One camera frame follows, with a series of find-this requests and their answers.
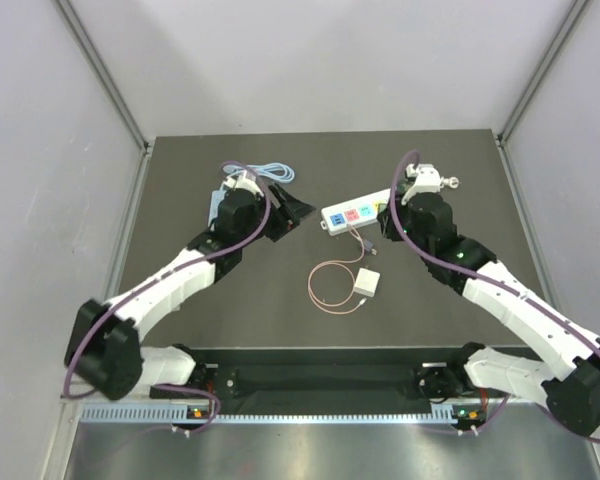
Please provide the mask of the white multicolour power strip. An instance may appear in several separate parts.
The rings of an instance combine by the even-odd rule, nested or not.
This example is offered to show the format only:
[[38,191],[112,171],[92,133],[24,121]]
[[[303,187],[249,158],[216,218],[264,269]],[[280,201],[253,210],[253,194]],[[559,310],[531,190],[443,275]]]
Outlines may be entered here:
[[377,215],[389,201],[390,189],[384,189],[321,209],[321,228],[330,236],[346,233],[376,222]]

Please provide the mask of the white charger block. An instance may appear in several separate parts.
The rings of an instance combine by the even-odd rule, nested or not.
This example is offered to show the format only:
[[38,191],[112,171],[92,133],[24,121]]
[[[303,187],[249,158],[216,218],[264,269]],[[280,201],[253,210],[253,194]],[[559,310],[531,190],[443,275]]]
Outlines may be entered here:
[[360,268],[355,278],[353,291],[357,294],[373,298],[375,296],[379,280],[379,272],[366,268]]

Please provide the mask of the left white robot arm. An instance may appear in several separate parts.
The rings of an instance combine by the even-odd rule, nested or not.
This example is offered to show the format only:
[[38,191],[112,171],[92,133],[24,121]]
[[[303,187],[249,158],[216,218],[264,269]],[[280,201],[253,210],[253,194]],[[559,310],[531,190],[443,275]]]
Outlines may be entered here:
[[109,400],[139,387],[173,385],[185,396],[206,387],[207,374],[184,346],[145,347],[146,335],[189,297],[218,283],[261,237],[273,242],[313,214],[277,183],[228,187],[210,225],[166,266],[114,298],[83,303],[65,353],[69,377],[78,376]]

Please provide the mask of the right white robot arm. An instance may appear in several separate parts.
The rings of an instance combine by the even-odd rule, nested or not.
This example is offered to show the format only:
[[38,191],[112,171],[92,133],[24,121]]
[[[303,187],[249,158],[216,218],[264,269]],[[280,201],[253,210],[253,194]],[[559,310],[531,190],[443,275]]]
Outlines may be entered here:
[[563,427],[590,436],[600,427],[600,336],[567,319],[526,288],[480,242],[460,235],[437,193],[396,196],[378,215],[381,231],[405,241],[431,276],[484,309],[513,332],[536,360],[468,343],[450,361],[446,380],[456,394],[495,389],[547,409]]

